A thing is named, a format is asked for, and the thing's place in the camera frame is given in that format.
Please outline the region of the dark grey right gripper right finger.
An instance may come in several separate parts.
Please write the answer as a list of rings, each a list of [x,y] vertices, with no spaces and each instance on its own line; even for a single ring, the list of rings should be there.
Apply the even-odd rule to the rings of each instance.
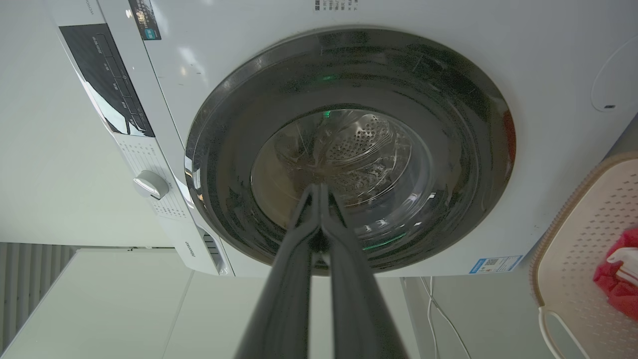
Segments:
[[[319,186],[320,227],[329,252],[337,359],[407,359],[380,288],[341,201]]]

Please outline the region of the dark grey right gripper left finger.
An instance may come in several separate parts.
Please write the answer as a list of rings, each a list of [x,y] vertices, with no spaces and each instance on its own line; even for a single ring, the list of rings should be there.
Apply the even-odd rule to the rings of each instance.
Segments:
[[[308,356],[312,271],[321,243],[319,189],[317,184],[308,186],[294,210],[237,359]]]

